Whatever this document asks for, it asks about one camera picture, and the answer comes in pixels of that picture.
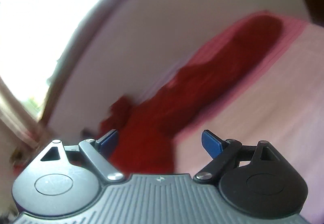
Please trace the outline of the brown wooden window frame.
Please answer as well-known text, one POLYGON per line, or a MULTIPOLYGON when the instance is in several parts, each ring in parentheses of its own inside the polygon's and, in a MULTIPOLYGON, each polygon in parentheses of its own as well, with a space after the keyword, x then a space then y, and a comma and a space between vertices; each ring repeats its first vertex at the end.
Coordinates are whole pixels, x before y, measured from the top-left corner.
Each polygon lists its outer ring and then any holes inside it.
POLYGON ((47 126, 78 61, 100 31, 104 23, 113 15, 125 0, 99 0, 89 11, 73 33, 59 64, 53 73, 52 83, 47 92, 46 104, 40 123, 47 126))

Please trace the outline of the red puffer coat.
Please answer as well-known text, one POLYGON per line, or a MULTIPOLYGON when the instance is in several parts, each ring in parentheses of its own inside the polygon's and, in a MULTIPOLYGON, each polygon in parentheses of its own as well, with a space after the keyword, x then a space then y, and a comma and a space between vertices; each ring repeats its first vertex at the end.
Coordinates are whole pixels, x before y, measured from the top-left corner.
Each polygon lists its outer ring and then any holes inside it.
POLYGON ((129 96, 120 97, 110 106, 109 118, 99 126, 101 134, 112 129, 119 133, 108 161, 126 175, 172 174, 174 136, 249 73, 282 32, 279 18, 256 16, 243 24, 211 60, 182 67, 173 82, 152 98, 136 104, 129 96))

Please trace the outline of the beige patterned curtain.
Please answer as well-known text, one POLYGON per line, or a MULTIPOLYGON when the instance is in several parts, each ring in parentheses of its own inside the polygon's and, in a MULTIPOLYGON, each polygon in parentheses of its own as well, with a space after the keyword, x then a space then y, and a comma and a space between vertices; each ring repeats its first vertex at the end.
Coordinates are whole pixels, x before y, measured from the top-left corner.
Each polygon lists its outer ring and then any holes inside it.
POLYGON ((51 141, 52 132, 37 122, 1 81, 1 125, 20 141, 18 150, 26 160, 34 158, 51 141))

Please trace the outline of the pink checked bed sheet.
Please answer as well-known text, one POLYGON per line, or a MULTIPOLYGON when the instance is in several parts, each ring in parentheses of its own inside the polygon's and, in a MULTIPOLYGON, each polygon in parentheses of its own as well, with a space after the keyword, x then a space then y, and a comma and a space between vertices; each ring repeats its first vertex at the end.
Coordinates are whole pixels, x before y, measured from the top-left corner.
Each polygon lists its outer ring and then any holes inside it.
POLYGON ((284 31, 260 64, 175 138, 175 171, 196 174, 210 157, 208 129, 245 145, 269 141, 308 185, 302 216, 323 223, 323 27, 282 17, 284 31))

